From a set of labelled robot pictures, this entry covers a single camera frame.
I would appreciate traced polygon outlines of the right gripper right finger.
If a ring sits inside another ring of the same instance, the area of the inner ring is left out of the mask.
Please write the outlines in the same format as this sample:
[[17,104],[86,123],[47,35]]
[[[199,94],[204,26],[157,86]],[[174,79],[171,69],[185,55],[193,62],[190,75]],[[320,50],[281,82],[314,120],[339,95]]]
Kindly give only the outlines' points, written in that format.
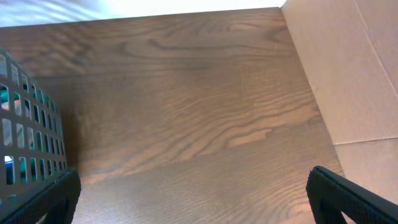
[[397,205],[354,182],[315,166],[309,173],[307,196],[316,223],[397,223]]

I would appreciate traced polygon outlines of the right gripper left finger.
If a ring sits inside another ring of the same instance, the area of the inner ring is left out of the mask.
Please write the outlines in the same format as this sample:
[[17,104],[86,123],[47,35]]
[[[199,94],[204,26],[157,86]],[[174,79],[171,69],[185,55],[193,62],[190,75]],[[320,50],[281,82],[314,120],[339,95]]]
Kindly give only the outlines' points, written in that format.
[[65,169],[63,173],[3,202],[1,223],[71,224],[80,193],[78,171]]

